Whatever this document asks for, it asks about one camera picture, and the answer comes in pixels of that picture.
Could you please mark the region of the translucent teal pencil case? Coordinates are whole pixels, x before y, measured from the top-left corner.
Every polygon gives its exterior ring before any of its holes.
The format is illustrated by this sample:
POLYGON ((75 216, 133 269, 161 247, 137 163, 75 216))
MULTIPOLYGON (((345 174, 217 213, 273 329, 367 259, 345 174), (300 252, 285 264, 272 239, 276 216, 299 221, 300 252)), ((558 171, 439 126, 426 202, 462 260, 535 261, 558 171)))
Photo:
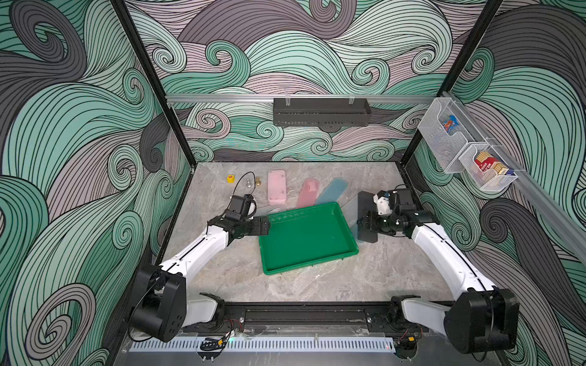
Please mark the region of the translucent teal pencil case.
POLYGON ((349 183, 341 178, 335 178, 315 201, 316 205, 336 202, 348 188, 349 183))

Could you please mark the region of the green plastic storage tray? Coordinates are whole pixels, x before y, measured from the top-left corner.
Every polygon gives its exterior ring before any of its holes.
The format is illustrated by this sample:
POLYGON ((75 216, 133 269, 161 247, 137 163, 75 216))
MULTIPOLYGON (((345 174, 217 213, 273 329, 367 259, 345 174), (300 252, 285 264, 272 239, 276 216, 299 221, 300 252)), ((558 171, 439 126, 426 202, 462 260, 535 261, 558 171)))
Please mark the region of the green plastic storage tray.
POLYGON ((259 238, 265 275, 343 260, 359 247, 337 202, 268 216, 269 234, 259 238))

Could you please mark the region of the clear frosted pencil case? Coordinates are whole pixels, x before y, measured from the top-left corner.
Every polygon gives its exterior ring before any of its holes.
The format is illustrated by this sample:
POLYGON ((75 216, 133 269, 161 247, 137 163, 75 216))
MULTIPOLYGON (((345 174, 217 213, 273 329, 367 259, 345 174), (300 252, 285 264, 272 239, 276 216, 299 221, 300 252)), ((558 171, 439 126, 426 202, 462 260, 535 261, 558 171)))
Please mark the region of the clear frosted pencil case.
POLYGON ((280 213, 286 210, 284 205, 269 205, 265 207, 260 207, 256 210, 254 214, 255 217, 264 217, 269 216, 271 214, 280 213))

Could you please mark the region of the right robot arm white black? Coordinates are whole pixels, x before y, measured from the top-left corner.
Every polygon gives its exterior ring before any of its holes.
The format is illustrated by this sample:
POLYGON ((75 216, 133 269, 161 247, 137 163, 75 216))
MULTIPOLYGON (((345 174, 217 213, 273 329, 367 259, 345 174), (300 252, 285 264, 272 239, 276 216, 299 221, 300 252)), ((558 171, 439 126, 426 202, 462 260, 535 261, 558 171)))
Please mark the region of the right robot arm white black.
POLYGON ((419 325, 437 332, 462 354, 504 351, 517 342, 520 302, 483 275, 449 239, 427 210, 393 213, 360 209, 357 234, 363 242, 404 234, 424 251, 448 285, 450 306, 417 295, 393 297, 391 322, 399 329, 419 325))

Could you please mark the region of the black pencil case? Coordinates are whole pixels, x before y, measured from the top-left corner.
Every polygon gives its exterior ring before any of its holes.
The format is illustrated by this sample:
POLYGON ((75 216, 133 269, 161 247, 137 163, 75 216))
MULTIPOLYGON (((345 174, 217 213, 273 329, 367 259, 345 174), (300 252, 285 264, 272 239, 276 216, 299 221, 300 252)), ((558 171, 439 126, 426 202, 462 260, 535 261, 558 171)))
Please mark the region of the black pencil case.
MULTIPOLYGON (((375 203, 373 202, 374 194, 362 191, 358 193, 358 219, 365 214, 370 214, 378 220, 378 213, 375 203)), ((378 241, 377 233, 358 233, 358 240, 368 243, 375 243, 378 241)))

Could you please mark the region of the pink opaque pencil case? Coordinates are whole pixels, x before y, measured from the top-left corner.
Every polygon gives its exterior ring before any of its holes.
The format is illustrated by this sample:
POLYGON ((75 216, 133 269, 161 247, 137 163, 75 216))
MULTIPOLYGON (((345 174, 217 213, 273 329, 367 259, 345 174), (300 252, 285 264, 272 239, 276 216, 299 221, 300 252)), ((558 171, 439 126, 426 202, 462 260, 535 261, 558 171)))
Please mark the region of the pink opaque pencil case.
POLYGON ((267 177, 267 198, 270 204, 285 204, 287 201, 287 184, 285 170, 272 170, 267 177))

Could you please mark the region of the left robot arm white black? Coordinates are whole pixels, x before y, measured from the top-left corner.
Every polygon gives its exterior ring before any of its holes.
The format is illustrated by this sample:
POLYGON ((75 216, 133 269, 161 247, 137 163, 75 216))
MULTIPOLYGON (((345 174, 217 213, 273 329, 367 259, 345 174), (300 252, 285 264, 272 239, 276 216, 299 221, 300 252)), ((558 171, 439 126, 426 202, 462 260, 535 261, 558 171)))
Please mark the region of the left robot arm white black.
POLYGON ((266 236, 267 216, 235 221, 215 217, 201 235, 171 259, 147 265, 133 283, 129 327, 168 342, 180 329, 217 320, 222 300, 211 294, 188 299, 189 282, 220 251, 244 236, 266 236))

